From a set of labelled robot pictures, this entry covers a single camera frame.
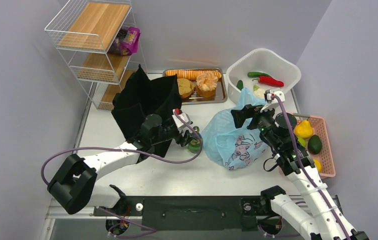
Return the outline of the green glass Perrier bottle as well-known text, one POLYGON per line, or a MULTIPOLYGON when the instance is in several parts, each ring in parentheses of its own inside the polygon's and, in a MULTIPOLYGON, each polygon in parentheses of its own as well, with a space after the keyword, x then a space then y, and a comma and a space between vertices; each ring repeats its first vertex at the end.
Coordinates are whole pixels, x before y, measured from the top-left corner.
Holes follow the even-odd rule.
POLYGON ((193 132, 190 132, 190 142, 187 145, 188 150, 193 153, 197 154, 201 148, 201 142, 199 139, 193 134, 193 132))

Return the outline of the red chili pepper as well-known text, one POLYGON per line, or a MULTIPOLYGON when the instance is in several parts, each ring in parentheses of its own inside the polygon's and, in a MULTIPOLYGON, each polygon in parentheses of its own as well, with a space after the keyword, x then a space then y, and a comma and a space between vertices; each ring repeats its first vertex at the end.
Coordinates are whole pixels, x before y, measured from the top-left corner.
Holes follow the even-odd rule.
POLYGON ((253 82, 258 82, 260 84, 265 84, 271 87, 282 88, 284 83, 282 81, 276 80, 270 76, 260 75, 258 78, 252 80, 253 82))

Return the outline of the green chili pepper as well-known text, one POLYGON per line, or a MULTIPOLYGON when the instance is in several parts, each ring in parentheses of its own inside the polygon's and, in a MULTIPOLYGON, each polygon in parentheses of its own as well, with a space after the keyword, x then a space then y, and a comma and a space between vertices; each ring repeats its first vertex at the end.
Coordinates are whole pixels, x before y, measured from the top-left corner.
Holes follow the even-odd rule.
POLYGON ((247 73, 249 78, 259 78, 259 77, 271 77, 269 74, 259 71, 250 71, 247 73))

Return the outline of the blue printed plastic bag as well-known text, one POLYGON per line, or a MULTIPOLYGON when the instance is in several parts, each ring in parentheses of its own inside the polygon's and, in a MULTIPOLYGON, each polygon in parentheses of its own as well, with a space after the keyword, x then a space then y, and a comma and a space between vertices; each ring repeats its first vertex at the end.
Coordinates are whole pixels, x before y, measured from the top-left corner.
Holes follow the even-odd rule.
POLYGON ((202 148, 207 157, 232 171, 245 168, 259 159, 268 145, 260 139, 260 130, 247 129, 251 120, 236 128, 232 110, 241 110, 245 105, 263 105, 266 102, 243 88, 236 105, 217 112, 201 132, 202 148))

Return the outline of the black fabric tote bag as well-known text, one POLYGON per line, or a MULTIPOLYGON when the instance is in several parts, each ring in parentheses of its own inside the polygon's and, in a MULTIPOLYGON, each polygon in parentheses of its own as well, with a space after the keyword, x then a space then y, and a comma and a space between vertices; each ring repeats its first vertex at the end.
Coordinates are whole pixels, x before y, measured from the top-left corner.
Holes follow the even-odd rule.
POLYGON ((150 80, 139 65, 121 93, 115 95, 111 114, 128 141, 136 136, 146 116, 156 114, 166 121, 172 117, 173 109, 181 107, 177 77, 163 76, 150 80))

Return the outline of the yellow pear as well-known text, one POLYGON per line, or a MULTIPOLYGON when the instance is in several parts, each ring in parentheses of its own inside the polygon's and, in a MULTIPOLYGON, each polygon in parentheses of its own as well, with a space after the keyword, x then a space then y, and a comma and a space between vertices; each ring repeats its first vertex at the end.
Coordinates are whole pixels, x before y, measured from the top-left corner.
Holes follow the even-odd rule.
POLYGON ((301 121, 295 128, 294 134, 302 139, 310 138, 314 133, 314 130, 308 120, 301 121))

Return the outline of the yellow lemon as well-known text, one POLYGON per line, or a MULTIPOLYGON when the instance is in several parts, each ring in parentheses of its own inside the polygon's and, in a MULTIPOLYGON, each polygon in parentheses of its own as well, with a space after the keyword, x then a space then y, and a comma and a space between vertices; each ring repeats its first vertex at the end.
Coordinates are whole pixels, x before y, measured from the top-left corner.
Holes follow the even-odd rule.
POLYGON ((319 173, 322 173, 323 166, 322 166, 321 162, 319 160, 317 160, 316 158, 313 159, 313 162, 314 162, 315 167, 317 168, 317 171, 319 173))

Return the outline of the purple snack packet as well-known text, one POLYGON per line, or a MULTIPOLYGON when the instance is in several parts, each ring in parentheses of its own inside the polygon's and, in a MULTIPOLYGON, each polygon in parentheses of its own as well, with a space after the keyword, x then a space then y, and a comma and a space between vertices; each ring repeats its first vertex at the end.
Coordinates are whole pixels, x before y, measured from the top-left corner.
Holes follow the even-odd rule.
POLYGON ((122 27, 114 38, 108 53, 119 56, 131 56, 139 50, 141 32, 137 27, 122 27))

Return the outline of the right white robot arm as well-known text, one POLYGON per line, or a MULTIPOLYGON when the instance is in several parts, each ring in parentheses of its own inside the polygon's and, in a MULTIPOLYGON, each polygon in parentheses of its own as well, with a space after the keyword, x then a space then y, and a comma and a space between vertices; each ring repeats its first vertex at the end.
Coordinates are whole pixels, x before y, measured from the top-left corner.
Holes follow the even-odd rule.
POLYGON ((259 130, 260 139, 267 144, 283 174, 296 187, 309 212, 291 200, 278 185, 261 192, 259 201, 263 213, 273 213, 285 219, 305 240, 367 240, 364 231, 348 222, 327 191, 319 171, 305 147, 294 134, 297 119, 274 109, 262 111, 262 105, 245 105, 231 110, 235 127, 259 130))

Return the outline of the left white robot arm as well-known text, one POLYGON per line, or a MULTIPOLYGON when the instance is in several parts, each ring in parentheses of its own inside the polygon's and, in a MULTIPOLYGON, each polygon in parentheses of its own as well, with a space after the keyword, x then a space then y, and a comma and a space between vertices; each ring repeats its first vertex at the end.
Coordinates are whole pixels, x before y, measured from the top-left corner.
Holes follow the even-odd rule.
POLYGON ((106 207, 113 215, 120 215, 126 210, 126 195, 114 185, 99 186, 96 181, 147 157, 164 161, 155 153, 155 148, 162 143, 175 140, 184 147, 192 140, 201 140, 191 124, 186 113, 176 110, 166 121, 150 114, 139 130, 116 148, 101 147, 101 153, 85 157, 78 156, 73 148, 54 177, 50 181, 43 179, 47 191, 70 215, 87 206, 106 207))

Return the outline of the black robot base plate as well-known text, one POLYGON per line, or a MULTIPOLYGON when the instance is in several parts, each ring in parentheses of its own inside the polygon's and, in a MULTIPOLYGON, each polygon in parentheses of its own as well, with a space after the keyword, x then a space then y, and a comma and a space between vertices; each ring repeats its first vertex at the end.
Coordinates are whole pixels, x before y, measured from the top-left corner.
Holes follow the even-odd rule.
POLYGON ((96 217, 106 217, 108 227, 134 221, 142 231, 255 231, 278 215, 260 195, 248 196, 128 196, 112 208, 95 208, 96 217))

